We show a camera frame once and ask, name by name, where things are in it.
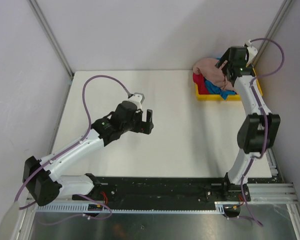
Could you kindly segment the pink t shirt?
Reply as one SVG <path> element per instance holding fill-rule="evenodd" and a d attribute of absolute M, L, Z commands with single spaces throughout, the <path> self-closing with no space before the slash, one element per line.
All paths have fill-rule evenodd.
<path fill-rule="evenodd" d="M 236 91 L 228 78 L 223 74 L 221 68 L 217 68 L 218 59 L 203 58 L 196 62 L 192 71 L 196 75 L 202 75 L 206 80 L 213 85 L 219 87 L 222 91 Z"/>

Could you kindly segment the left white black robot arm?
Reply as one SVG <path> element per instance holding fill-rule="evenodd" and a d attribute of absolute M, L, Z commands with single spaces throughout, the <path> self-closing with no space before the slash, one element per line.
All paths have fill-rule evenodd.
<path fill-rule="evenodd" d="M 153 111 L 143 111 L 135 103 L 125 100 L 115 111 L 97 119 L 88 133 L 63 149 L 36 159 L 29 157 L 24 163 L 23 186 L 38 206 L 45 206 L 57 197 L 85 195 L 90 200 L 100 196 L 101 188 L 91 173 L 79 176 L 63 175 L 63 172 L 92 152 L 96 152 L 118 140 L 126 132 L 149 135 L 154 128 Z"/>

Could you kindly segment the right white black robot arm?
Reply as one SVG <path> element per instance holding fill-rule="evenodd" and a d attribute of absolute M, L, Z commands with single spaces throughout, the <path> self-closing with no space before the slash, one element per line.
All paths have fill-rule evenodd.
<path fill-rule="evenodd" d="M 253 162 L 274 145 L 281 122 L 280 116 L 267 107 L 258 89 L 257 75 L 251 64 L 257 52 L 252 45 L 231 46 L 215 65 L 240 96 L 246 115 L 237 133 L 239 152 L 220 188 L 225 201 L 236 201 L 249 194 L 248 172 Z"/>

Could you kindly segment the red t shirt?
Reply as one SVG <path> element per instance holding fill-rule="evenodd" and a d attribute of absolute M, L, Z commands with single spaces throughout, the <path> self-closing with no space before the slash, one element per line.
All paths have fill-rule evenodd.
<path fill-rule="evenodd" d="M 197 87 L 198 95 L 209 95 L 210 94 L 210 92 L 208 91 L 206 84 L 205 84 L 205 78 L 201 73 L 199 73 L 199 74 L 193 73 L 192 80 Z"/>

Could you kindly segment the blue t shirt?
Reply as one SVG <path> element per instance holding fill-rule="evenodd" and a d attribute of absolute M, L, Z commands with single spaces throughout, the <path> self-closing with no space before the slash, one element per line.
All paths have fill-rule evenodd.
<path fill-rule="evenodd" d="M 205 87 L 211 95 L 220 95 L 223 100 L 227 100 L 228 96 L 235 96 L 236 92 L 233 90 L 222 90 L 220 87 L 214 85 L 209 80 L 204 81 Z"/>

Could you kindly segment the yellow plastic bin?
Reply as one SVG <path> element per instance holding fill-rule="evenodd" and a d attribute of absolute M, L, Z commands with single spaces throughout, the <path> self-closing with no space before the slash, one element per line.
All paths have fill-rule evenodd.
<path fill-rule="evenodd" d="M 236 92 L 236 95 L 231 95 L 231 96 L 228 96 L 227 100 L 224 100 L 221 98 L 220 95 L 217 95 L 217 94 L 209 94 L 209 95 L 198 95 L 198 89 L 197 89 L 197 86 L 196 84 L 194 83 L 194 86 L 195 86 L 195 96 L 197 98 L 197 100 L 199 101 L 216 101 L 216 102 L 220 102 L 220 101 L 240 101 L 241 100 L 241 97 L 239 96 L 239 94 L 237 94 Z"/>

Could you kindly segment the right aluminium corner post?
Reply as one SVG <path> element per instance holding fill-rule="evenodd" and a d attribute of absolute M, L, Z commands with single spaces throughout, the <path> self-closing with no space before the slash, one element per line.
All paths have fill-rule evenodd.
<path fill-rule="evenodd" d="M 278 32 L 279 28 L 283 24 L 285 18 L 287 17 L 287 15 L 290 12 L 294 3 L 295 3 L 295 0 L 284 0 L 282 2 L 277 14 L 275 15 L 274 20 L 272 21 L 272 23 L 265 35 L 265 38 L 271 39 L 271 40 L 274 39 L 276 33 Z M 265 52 L 267 46 L 268 46 L 268 41 L 263 40 L 260 44 L 258 54 L 253 61 L 254 66 L 256 66 L 258 64 L 258 62 L 261 59 L 263 53 Z"/>

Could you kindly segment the aluminium corner post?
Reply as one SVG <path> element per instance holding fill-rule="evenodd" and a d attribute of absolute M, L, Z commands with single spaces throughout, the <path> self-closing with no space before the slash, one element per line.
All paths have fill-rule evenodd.
<path fill-rule="evenodd" d="M 42 9 L 40 8 L 37 0 L 27 0 L 37 22 L 39 23 L 43 33 L 45 34 L 47 40 L 49 41 L 53 51 L 55 52 L 59 62 L 61 63 L 62 67 L 64 68 L 67 76 L 72 81 L 74 77 L 74 72 L 71 69 L 66 56 L 64 55 L 55 34 L 53 33 Z"/>
<path fill-rule="evenodd" d="M 271 40 L 274 39 L 276 33 L 278 32 L 279 28 L 283 24 L 285 18 L 287 17 L 287 15 L 290 12 L 294 3 L 295 3 L 295 0 L 284 0 L 282 2 L 277 14 L 275 15 L 274 20 L 272 21 L 272 23 L 265 35 L 265 38 L 271 39 Z M 263 53 L 265 52 L 267 46 L 268 46 L 268 41 L 263 40 L 260 44 L 258 54 L 253 61 L 254 66 L 256 66 L 258 64 L 258 62 L 261 59 Z"/>

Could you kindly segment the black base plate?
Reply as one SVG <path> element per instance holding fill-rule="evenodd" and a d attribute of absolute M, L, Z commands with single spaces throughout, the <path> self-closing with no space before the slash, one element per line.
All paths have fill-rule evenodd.
<path fill-rule="evenodd" d="M 230 183 L 225 177 L 101 177 L 85 196 L 97 200 L 107 196 L 108 201 L 127 196 L 197 197 L 209 202 L 236 202 L 251 200 L 246 184 Z"/>

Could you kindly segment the aluminium frame rail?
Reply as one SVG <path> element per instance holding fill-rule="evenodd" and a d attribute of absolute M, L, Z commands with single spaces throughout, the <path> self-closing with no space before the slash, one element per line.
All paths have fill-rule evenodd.
<path fill-rule="evenodd" d="M 294 204 L 298 202 L 292 183 L 249 183 L 251 202 L 254 204 Z"/>

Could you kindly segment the left aluminium corner post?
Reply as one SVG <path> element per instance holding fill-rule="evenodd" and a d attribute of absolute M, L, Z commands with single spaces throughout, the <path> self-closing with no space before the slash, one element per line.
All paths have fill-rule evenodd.
<path fill-rule="evenodd" d="M 27 0 L 37 22 L 39 23 L 43 33 L 45 34 L 47 40 L 49 41 L 53 51 L 55 52 L 59 62 L 61 63 L 62 67 L 64 68 L 67 76 L 72 81 L 74 77 L 74 72 L 71 69 L 66 56 L 64 55 L 55 34 L 53 33 L 42 9 L 40 8 L 37 0 Z"/>

